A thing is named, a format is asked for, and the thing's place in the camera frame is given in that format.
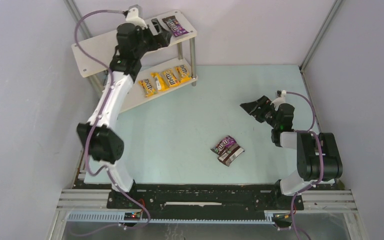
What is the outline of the yellow M&M bag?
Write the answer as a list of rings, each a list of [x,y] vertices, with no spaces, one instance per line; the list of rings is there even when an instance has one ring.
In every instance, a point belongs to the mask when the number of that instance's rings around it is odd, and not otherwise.
[[[175,76],[172,68],[164,70],[162,72],[162,75],[165,77],[166,83],[169,88],[178,87],[180,85],[180,82]]]
[[[184,64],[177,65],[174,67],[174,69],[176,70],[176,72],[179,76],[179,81],[181,84],[186,83],[192,79],[188,68]]]
[[[153,87],[153,85],[150,82],[149,78],[143,79],[139,81],[139,84],[144,90],[144,95],[146,98],[149,98],[151,96],[156,95],[158,92],[157,90]]]

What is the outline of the purple M&M bag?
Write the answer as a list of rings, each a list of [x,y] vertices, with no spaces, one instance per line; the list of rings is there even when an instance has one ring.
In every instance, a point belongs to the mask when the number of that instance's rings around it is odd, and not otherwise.
[[[230,148],[232,145],[236,143],[237,141],[233,137],[231,137],[230,135],[227,135],[210,150],[213,153],[221,156],[223,152],[225,152],[228,148]]]
[[[175,38],[178,38],[190,33],[180,24],[180,22],[178,21],[175,15],[164,17],[162,18],[162,21],[167,25],[168,29],[172,32],[172,35]]]

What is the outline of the yellow candy bag barcode up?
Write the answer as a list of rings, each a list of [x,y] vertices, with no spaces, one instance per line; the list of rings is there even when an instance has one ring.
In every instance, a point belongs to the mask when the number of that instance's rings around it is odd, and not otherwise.
[[[151,72],[150,75],[154,78],[156,88],[159,92],[165,92],[169,89],[169,86],[166,84],[159,72]]]

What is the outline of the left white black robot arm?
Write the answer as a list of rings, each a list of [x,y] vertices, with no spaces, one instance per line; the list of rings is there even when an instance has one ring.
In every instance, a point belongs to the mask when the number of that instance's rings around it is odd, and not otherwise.
[[[117,45],[108,66],[104,93],[88,122],[79,123],[76,129],[84,147],[85,159],[99,162],[99,170],[107,172],[112,188],[118,192],[128,193],[134,180],[126,170],[118,173],[117,162],[123,155],[125,145],[114,132],[113,125],[142,68],[142,57],[147,52],[168,47],[172,37],[172,33],[163,28],[157,18],[153,18],[151,24],[156,34],[148,26],[142,28],[133,23],[117,27]]]

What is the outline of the brown M&M bag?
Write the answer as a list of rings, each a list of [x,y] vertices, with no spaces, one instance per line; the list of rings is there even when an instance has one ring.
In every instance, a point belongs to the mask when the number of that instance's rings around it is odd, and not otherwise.
[[[231,163],[242,153],[244,153],[245,150],[239,146],[237,143],[229,146],[226,148],[217,158],[219,162],[221,162],[223,165],[229,167]]]

